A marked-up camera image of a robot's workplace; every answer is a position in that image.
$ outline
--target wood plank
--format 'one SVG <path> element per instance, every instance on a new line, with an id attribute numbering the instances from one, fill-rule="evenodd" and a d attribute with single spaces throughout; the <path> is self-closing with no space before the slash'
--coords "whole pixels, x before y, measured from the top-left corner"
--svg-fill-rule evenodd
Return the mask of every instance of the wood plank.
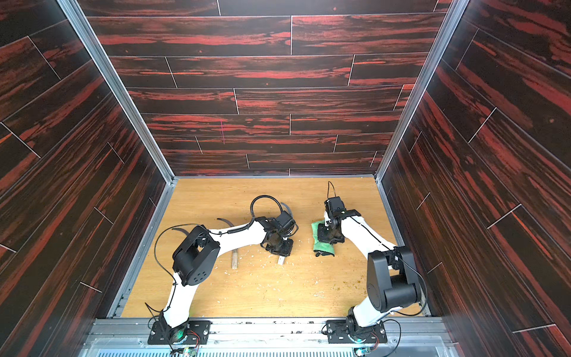
<path id="1" fill-rule="evenodd" d="M 288 169 L 280 170 L 256 170 L 256 169 L 190 169 L 182 170 L 180 173 L 184 176 L 287 176 Z"/>
<path id="2" fill-rule="evenodd" d="M 347 113 L 393 110 L 400 86 L 236 89 L 242 114 Z"/>
<path id="3" fill-rule="evenodd" d="M 299 175 L 372 175 L 376 168 L 366 167 L 334 167 L 332 169 L 290 169 L 290 176 Z"/>
<path id="4" fill-rule="evenodd" d="M 480 0 L 465 13 L 474 25 L 571 75 L 571 6 L 567 2 Z"/>
<path id="5" fill-rule="evenodd" d="M 404 132 L 403 135 L 403 142 L 407 147 L 407 150 L 410 152 L 416 143 L 416 139 L 418 139 L 420 135 L 420 129 L 418 123 L 416 122 L 415 118 L 411 119 L 410 124 L 407 127 L 407 130 Z"/>
<path id="6" fill-rule="evenodd" d="M 445 166 L 432 151 L 424 134 L 411 154 L 427 180 L 427 187 L 442 212 L 450 235 L 454 237 L 448 241 L 450 248 L 445 248 L 446 257 L 450 257 L 445 264 L 448 262 L 449 273 L 456 276 L 453 276 L 454 280 L 464 281 L 457 284 L 465 289 L 460 294 L 466 300 L 468 311 L 473 314 L 474 324 L 482 324 L 479 328 L 484 328 L 484 325 L 495 326 L 490 330 L 497 333 L 499 346 L 508 342 L 512 344 L 510 331 L 550 324 L 552 320 L 549 315 L 529 291 L 486 227 L 480 223 L 469 201 L 464 198 Z M 490 262 L 493 262 L 494 269 L 490 268 Z M 475 281 L 481 282 L 481 286 L 475 286 Z"/>
<path id="7" fill-rule="evenodd" d="M 63 21 L 66 16 L 56 0 L 4 0 L 0 19 L 1 47 Z"/>
<path id="8" fill-rule="evenodd" d="M 179 88 L 346 86 L 353 57 L 168 57 Z"/>
<path id="9" fill-rule="evenodd" d="M 143 113 L 237 114 L 231 89 L 128 88 L 133 102 Z"/>
<path id="10" fill-rule="evenodd" d="M 571 255 L 571 170 L 498 111 L 470 145 Z"/>
<path id="11" fill-rule="evenodd" d="M 34 99 L 4 124 L 38 155 L 46 155 L 109 93 L 93 61 Z"/>
<path id="12" fill-rule="evenodd" d="M 203 153 L 194 135 L 154 135 L 154 138 L 163 154 Z"/>
<path id="13" fill-rule="evenodd" d="M 332 153 L 336 136 L 292 135 L 247 137 L 196 137 L 205 154 Z"/>
<path id="14" fill-rule="evenodd" d="M 568 142 L 571 78 L 483 31 L 474 37 L 458 72 L 553 155 L 571 166 Z"/>
<path id="15" fill-rule="evenodd" d="M 374 151 L 362 153 L 252 154 L 252 169 L 318 169 L 329 167 L 370 167 Z"/>
<path id="16" fill-rule="evenodd" d="M 514 338 L 526 347 L 531 356 L 565 357 L 571 355 L 571 344 L 557 326 L 514 334 Z"/>
<path id="17" fill-rule="evenodd" d="M 5 126 L 0 125 L 0 197 L 34 166 L 38 157 Z"/>
<path id="18" fill-rule="evenodd" d="M 350 86 L 415 83 L 428 53 L 355 55 Z"/>
<path id="19" fill-rule="evenodd" d="M 494 224 L 490 233 L 559 329 L 571 336 L 569 256 L 523 206 Z"/>
<path id="20" fill-rule="evenodd" d="M 444 61 L 436 67 L 427 92 L 466 141 L 495 108 Z"/>
<path id="21" fill-rule="evenodd" d="M 45 282 L 39 282 L 41 288 L 0 353 L 14 357 L 40 355 L 56 326 L 59 326 L 81 277 L 110 228 L 111 223 L 92 208 Z"/>
<path id="22" fill-rule="evenodd" d="M 259 244 L 239 249 L 242 259 L 237 270 L 230 269 L 231 253 L 221 256 L 208 281 L 199 286 L 191 316 L 342 316 L 351 306 L 360 303 L 366 295 L 366 259 L 355 245 L 350 241 L 337 244 L 335 257 L 315 257 L 313 253 L 311 223 L 323 218 L 328 180 L 334 183 L 347 208 L 357 209 L 375 231 L 394 242 L 372 177 L 180 180 L 158 232 L 184 220 L 183 215 L 188 215 L 189 210 L 195 215 L 193 222 L 209 228 L 227 226 L 216 220 L 218 217 L 234 224 L 247 223 L 250 202 L 264 193 L 288 204 L 300 227 L 293 236 L 292 254 L 282 266 L 276 264 L 276 256 L 270 256 Z M 224 197 L 232 197 L 235 210 L 219 204 L 224 202 Z M 260 216 L 275 216 L 276 211 L 271 200 L 259 200 L 255 206 L 255 213 Z M 180 244 L 181 235 L 168 232 L 161 237 L 157 256 L 165 266 L 172 264 L 172 252 Z M 339 266 L 346 268 L 340 269 L 338 274 L 327 274 Z M 143 302 L 155 308 L 166 303 L 172 279 L 157 268 L 151 254 L 143 264 L 123 317 L 148 316 Z M 412 313 L 415 309 L 418 311 L 418 307 L 407 310 Z"/>
<path id="23" fill-rule="evenodd" d="M 392 14 L 422 13 L 432 11 L 434 0 L 405 0 L 384 2 L 371 0 L 219 0 L 222 16 L 252 15 L 342 15 L 342 14 Z"/>
<path id="24" fill-rule="evenodd" d="M 426 52 L 444 14 L 294 16 L 292 54 Z"/>
<path id="25" fill-rule="evenodd" d="M 28 37 L 0 48 L 0 73 L 0 121 L 59 80 Z"/>
<path id="26" fill-rule="evenodd" d="M 446 13 L 452 4 L 452 0 L 438 0 L 434 12 Z"/>
<path id="27" fill-rule="evenodd" d="M 397 147 L 395 157 L 393 159 L 397 160 L 395 162 L 394 173 L 395 175 L 400 175 L 400 180 L 404 186 L 401 191 L 408 193 L 411 206 L 417 209 L 430 193 L 430 189 L 424 182 L 423 175 L 415 166 L 415 163 L 403 142 L 401 142 Z"/>
<path id="28" fill-rule="evenodd" d="M 472 43 L 472 38 L 476 35 L 476 31 L 478 31 L 478 27 L 472 25 L 465 19 L 460 19 L 454 34 L 452 34 L 452 38 L 450 42 L 448 42 L 448 46 L 442 55 L 442 59 L 446 61 L 450 67 L 456 69 L 460 60 L 466 53 L 468 46 Z"/>
<path id="29" fill-rule="evenodd" d="M 0 273 L 4 343 L 121 168 L 106 145 Z"/>
<path id="30" fill-rule="evenodd" d="M 481 157 L 442 114 L 427 93 L 416 111 L 423 136 L 427 138 L 446 171 L 454 177 L 484 227 L 498 220 L 519 204 Z"/>
<path id="31" fill-rule="evenodd" d="M 403 110 L 404 106 L 408 103 L 408 98 L 411 96 L 412 90 L 415 85 L 404 85 L 400 92 L 399 98 L 396 101 L 394 110 Z"/>
<path id="32" fill-rule="evenodd" d="M 111 184 L 111 187 L 100 198 L 97 209 L 112 222 L 117 220 L 123 206 L 142 179 L 145 169 L 152 162 L 144 147 L 141 147 L 129 157 L 119 174 Z"/>
<path id="33" fill-rule="evenodd" d="M 375 153 L 375 156 L 373 157 L 373 162 L 371 163 L 371 168 L 375 169 L 375 172 L 379 168 L 379 166 L 381 166 L 381 161 L 383 160 L 384 155 L 385 155 L 384 150 L 379 150 Z"/>
<path id="34" fill-rule="evenodd" d="M 79 0 L 86 16 L 218 16 L 216 0 Z"/>
<path id="35" fill-rule="evenodd" d="M 124 112 L 120 113 L 116 122 L 117 128 L 115 134 L 109 139 L 109 144 L 121 160 L 127 162 L 134 152 L 143 147 L 143 142 Z"/>
<path id="36" fill-rule="evenodd" d="M 175 175 L 192 169 L 247 169 L 245 154 L 181 154 L 163 153 Z"/>
<path id="37" fill-rule="evenodd" d="M 109 57 L 126 87 L 176 88 L 163 57 Z"/>
<path id="38" fill-rule="evenodd" d="M 289 55 L 291 17 L 90 17 L 110 56 Z"/>
<path id="39" fill-rule="evenodd" d="M 289 115 L 142 114 L 153 135 L 288 135 Z"/>
<path id="40" fill-rule="evenodd" d="M 393 133 L 338 135 L 335 152 L 347 151 L 384 151 L 389 145 Z"/>
<path id="41" fill-rule="evenodd" d="M 93 327 L 95 309 L 101 293 L 83 285 L 77 290 L 59 321 L 49 343 L 40 356 L 74 356 L 83 348 L 83 341 Z"/>
<path id="42" fill-rule="evenodd" d="M 64 78 L 91 59 L 68 20 L 30 36 L 60 78 Z"/>
<path id="43" fill-rule="evenodd" d="M 24 245 L 99 154 L 108 138 L 123 125 L 116 120 L 122 112 L 115 98 L 107 97 L 49 156 L 42 158 L 4 195 L 0 202 L 0 243 L 14 250 Z"/>
<path id="44" fill-rule="evenodd" d="M 402 111 L 363 113 L 292 114 L 291 135 L 390 133 Z"/>
<path id="45" fill-rule="evenodd" d="M 415 255 L 417 269 L 421 275 L 426 276 L 428 271 L 439 264 L 438 251 L 433 248 L 435 237 L 425 232 L 424 224 L 419 221 L 418 204 L 411 201 L 407 189 L 406 177 L 398 172 L 393 172 L 393 189 L 389 192 L 389 202 L 395 216 L 405 245 Z"/>

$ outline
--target wire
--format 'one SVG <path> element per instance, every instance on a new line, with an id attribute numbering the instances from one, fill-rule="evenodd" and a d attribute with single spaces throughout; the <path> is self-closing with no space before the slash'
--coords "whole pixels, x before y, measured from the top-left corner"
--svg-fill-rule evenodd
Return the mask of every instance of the wire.
<path id="1" fill-rule="evenodd" d="M 367 229 L 367 227 L 363 226 L 363 225 L 362 225 L 360 222 L 358 222 L 355 218 L 353 218 L 353 217 L 350 217 L 350 218 L 351 218 L 352 220 L 354 220 L 356 223 L 358 223 L 361 227 L 365 228 L 366 231 L 369 232 L 369 234 L 370 234 L 373 238 L 375 238 L 375 239 L 377 240 L 377 242 L 381 243 L 381 245 L 382 245 L 383 247 L 385 247 L 385 248 L 388 249 L 388 250 L 392 250 L 391 248 L 389 248 L 389 247 L 387 247 L 385 244 L 383 244 L 377 237 L 375 237 L 375 235 L 373 235 L 373 234 L 371 233 L 371 231 L 369 231 L 369 230 Z M 397 313 L 399 313 L 399 314 L 401 314 L 401 315 L 404 315 L 404 316 L 416 316 L 416 315 L 420 314 L 420 313 L 424 310 L 424 308 L 426 308 L 426 306 L 427 306 L 427 303 L 428 303 L 428 286 L 427 286 L 427 283 L 426 283 L 426 281 L 424 280 L 423 276 L 420 275 L 420 273 L 419 273 L 418 271 L 416 271 L 413 267 L 411 267 L 410 265 L 408 265 L 408 263 L 405 262 L 404 259 L 401 259 L 400 261 L 403 262 L 404 264 L 406 264 L 407 267 L 409 267 L 412 271 L 414 271 L 414 272 L 416 273 L 416 275 L 418 275 L 418 276 L 420 277 L 420 280 L 421 280 L 422 283 L 424 284 L 424 296 L 425 296 L 425 299 L 424 299 L 424 304 L 423 304 L 423 306 L 420 308 L 420 311 L 417 312 L 416 314 L 405 314 L 404 312 L 400 312 L 400 311 L 394 311 L 394 312 L 397 312 Z"/>
<path id="2" fill-rule="evenodd" d="M 327 181 L 327 199 L 329 199 L 329 185 L 333 187 L 333 194 L 337 197 L 337 192 L 335 192 L 335 186 L 333 186 L 333 182 Z"/>
<path id="3" fill-rule="evenodd" d="M 196 354 L 198 354 L 198 349 L 200 349 L 200 336 L 196 334 L 196 332 L 194 331 L 189 331 L 191 334 L 196 336 L 196 346 L 194 346 L 194 349 L 196 350 Z"/>
<path id="4" fill-rule="evenodd" d="M 197 224 L 197 223 L 185 223 L 185 224 L 178 224 L 178 225 L 176 225 L 176 226 L 169 227 L 169 228 L 165 229 L 164 231 L 162 231 L 162 232 L 159 234 L 159 236 L 157 237 L 156 241 L 155 241 L 155 247 L 154 247 L 154 249 L 153 249 L 153 255 L 155 256 L 155 261 L 156 261 L 156 263 L 172 278 L 172 281 L 173 281 L 172 285 L 174 285 L 174 291 L 172 292 L 171 300 L 168 302 L 167 308 L 166 308 L 166 309 L 163 309 L 163 310 L 161 310 L 161 311 L 157 311 L 157 310 L 153 309 L 153 310 L 156 311 L 156 312 L 165 312 L 165 311 L 167 311 L 169 308 L 171 308 L 172 299 L 175 297 L 176 286 L 178 285 L 178 284 L 176 283 L 176 280 L 175 280 L 175 277 L 173 276 L 173 274 L 171 274 L 165 267 L 163 267 L 163 265 L 159 262 L 159 259 L 157 259 L 157 257 L 156 257 L 156 245 L 157 245 L 157 243 L 159 243 L 160 237 L 161 237 L 166 231 L 170 231 L 170 230 L 173 229 L 173 228 L 183 227 L 183 226 L 200 226 L 200 224 Z"/>
<path id="5" fill-rule="evenodd" d="M 396 346 L 393 348 L 393 350 L 392 350 L 391 352 L 389 352 L 388 355 L 384 355 L 383 357 L 388 357 L 388 356 L 390 356 L 393 352 L 396 351 L 396 348 L 399 346 L 399 343 L 400 343 L 400 338 L 401 338 L 401 336 L 402 336 L 402 334 L 403 334 L 403 328 L 402 328 L 402 326 L 400 325 L 400 322 L 398 322 L 398 321 L 395 320 L 395 319 L 386 319 L 386 320 L 384 320 L 383 322 L 387 322 L 387 321 L 394 321 L 394 322 L 396 322 L 397 324 L 399 324 L 399 341 L 396 343 Z"/>
<path id="6" fill-rule="evenodd" d="M 151 311 L 151 310 L 154 310 L 154 311 L 156 311 L 156 310 L 152 309 L 147 303 L 145 303 L 145 305 L 147 306 L 148 311 L 151 313 L 151 316 L 155 319 L 155 322 L 157 322 L 158 320 L 156 319 L 155 314 L 153 314 Z M 168 332 L 164 330 L 164 328 L 161 324 L 159 324 L 159 327 L 163 331 L 163 337 L 167 340 L 168 346 L 171 349 L 171 355 L 172 355 L 175 352 L 175 350 L 172 348 L 170 338 L 168 338 Z"/>
<path id="7" fill-rule="evenodd" d="M 377 337 L 377 335 L 375 335 L 374 332 L 371 332 L 371 335 L 373 335 L 375 337 L 375 345 L 373 346 L 373 349 L 371 350 L 371 352 L 373 352 L 379 346 L 379 338 Z"/>

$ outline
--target aluminum frame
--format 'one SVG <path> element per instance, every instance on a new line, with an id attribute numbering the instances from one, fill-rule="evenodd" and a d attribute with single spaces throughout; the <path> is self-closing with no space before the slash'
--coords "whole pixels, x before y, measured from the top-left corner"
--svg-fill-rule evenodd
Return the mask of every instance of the aluminum frame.
<path id="1" fill-rule="evenodd" d="M 381 165 L 379 165 L 379 169 L 375 174 L 377 184 L 380 184 L 383 176 L 387 172 L 387 168 L 391 163 L 392 158 L 395 156 L 396 149 L 411 123 L 412 116 L 420 104 L 424 91 L 428 87 L 428 83 L 430 83 L 432 75 L 436 71 L 436 67 L 440 62 L 446 47 L 448 47 L 448 42 L 450 42 L 452 34 L 456 30 L 468 2 L 469 0 L 454 0 L 448 9 L 448 12 L 444 16 L 440 30 L 432 43 L 432 47 L 428 53 L 426 61 L 424 62 L 424 66 L 416 80 L 415 87 L 411 92 L 411 96 L 409 97 L 407 104 L 404 106 L 403 113 L 401 114 L 399 122 L 395 128 L 395 133 L 387 146 Z"/>
<path id="2" fill-rule="evenodd" d="M 264 353 L 267 349 L 292 351 L 345 351 L 352 352 L 358 345 L 329 344 L 321 333 L 326 320 L 341 318 L 195 318 L 212 322 L 208 343 L 201 351 L 231 351 L 255 349 Z M 399 346 L 435 347 L 444 351 L 440 356 L 455 356 L 455 344 L 451 340 L 442 318 L 394 317 L 401 324 L 402 337 Z M 83 348 L 83 356 L 97 356 L 99 349 L 130 350 L 144 353 L 160 348 L 149 346 L 150 329 L 147 318 L 121 318 L 96 320 Z M 382 346 L 393 348 L 398 339 L 399 326 L 385 322 L 388 342 Z"/>
<path id="3" fill-rule="evenodd" d="M 111 64 L 111 60 L 105 53 L 103 46 L 91 28 L 91 25 L 85 17 L 83 10 L 77 3 L 77 0 L 57 0 L 57 2 L 77 33 L 77 36 L 83 43 L 85 49 L 93 59 L 93 62 L 99 69 L 99 72 L 101 72 L 101 75 L 109 85 L 109 88 L 119 102 L 119 105 L 123 108 L 123 111 L 133 125 L 133 128 L 135 128 L 139 138 L 147 148 L 149 154 L 151 154 L 151 157 L 158 167 L 161 175 L 163 175 L 164 180 L 167 183 L 172 183 L 175 174 L 172 172 L 171 167 L 168 165 L 167 160 L 164 158 L 163 153 L 160 151 L 159 146 L 152 137 L 143 117 L 141 117 L 139 110 L 136 108 L 135 103 L 125 88 L 125 85 Z"/>

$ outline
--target dark wood panel wall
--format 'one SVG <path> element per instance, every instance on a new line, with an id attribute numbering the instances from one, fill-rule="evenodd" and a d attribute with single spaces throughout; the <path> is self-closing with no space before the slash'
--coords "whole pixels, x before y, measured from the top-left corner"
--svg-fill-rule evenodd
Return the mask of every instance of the dark wood panel wall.
<path id="1" fill-rule="evenodd" d="M 80 0 L 176 175 L 372 174 L 446 0 Z"/>
<path id="2" fill-rule="evenodd" d="M 54 0 L 0 9 L 0 356 L 74 356 L 164 180 Z"/>
<path id="3" fill-rule="evenodd" d="M 571 355 L 569 18 L 472 0 L 383 178 L 467 357 Z"/>

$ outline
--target light wood surface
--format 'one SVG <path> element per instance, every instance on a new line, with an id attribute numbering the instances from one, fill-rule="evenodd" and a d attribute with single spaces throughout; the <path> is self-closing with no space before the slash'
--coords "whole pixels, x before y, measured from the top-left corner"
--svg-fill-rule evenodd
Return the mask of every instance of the light wood surface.
<path id="1" fill-rule="evenodd" d="M 367 295 L 367 261 L 346 240 L 335 245 L 335 257 L 315 257 L 311 223 L 323 220 L 327 181 L 334 185 L 347 209 L 356 209 L 381 236 L 395 243 L 383 203 L 373 178 L 195 178 L 181 179 L 158 232 L 182 223 L 201 223 L 225 228 L 218 217 L 233 224 L 250 221 L 250 202 L 262 194 L 289 205 L 299 231 L 292 237 L 291 256 L 285 264 L 259 245 L 240 248 L 238 269 L 232 270 L 232 252 L 216 261 L 212 274 L 202 283 L 190 308 L 196 317 L 345 316 L 350 307 Z M 269 199 L 256 202 L 256 216 L 276 216 Z M 184 235 L 165 233 L 157 245 L 157 257 L 172 268 L 172 252 Z M 157 265 L 152 246 L 123 310 L 123 317 L 145 317 L 144 303 L 165 307 L 172 279 Z M 418 305 L 403 312 L 418 312 Z"/>

